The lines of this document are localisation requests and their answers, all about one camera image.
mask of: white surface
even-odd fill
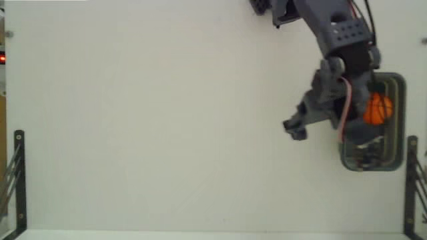
[[[407,240],[400,234],[326,233],[155,233],[28,230],[18,240]]]
[[[277,31],[246,0],[6,5],[29,228],[402,231],[404,168],[345,170],[328,122],[283,132],[320,61],[303,21]],[[424,146],[427,2],[372,5]]]

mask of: cable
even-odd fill
[[[352,10],[353,17],[357,18],[358,14],[356,13],[356,10],[354,9],[353,1],[352,0],[348,0],[348,4],[350,4],[350,9]]]
[[[361,18],[363,19],[363,21],[365,22],[365,24],[368,25],[368,22],[366,21],[366,18],[364,16],[363,12],[360,10],[359,5],[354,0],[351,0],[351,2],[353,3],[353,6],[355,6],[356,9],[358,10],[358,12],[359,12]],[[366,8],[368,10],[368,14],[369,14],[369,18],[370,18],[370,23],[371,23],[372,44],[376,45],[376,30],[375,30],[375,25],[374,25],[374,18],[372,16],[372,12],[371,12],[371,8],[369,6],[368,0],[365,0],[365,4],[366,4]]]
[[[368,10],[369,15],[369,21],[371,22],[371,28],[372,28],[372,44],[373,46],[376,46],[376,31],[375,31],[375,23],[374,23],[374,17],[372,16],[371,12],[371,6],[369,4],[369,0],[365,0],[366,10]]]
[[[350,105],[352,102],[352,85],[350,84],[350,82],[346,78],[341,77],[341,79],[344,81],[344,83],[346,84],[346,88],[347,88],[346,102],[344,103],[344,108],[342,109],[340,124],[338,125],[338,140],[341,143],[343,143],[344,142],[344,126],[346,125],[348,112],[350,110]]]

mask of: small orange ball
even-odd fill
[[[363,119],[371,125],[384,124],[393,115],[393,103],[387,96],[371,93]]]

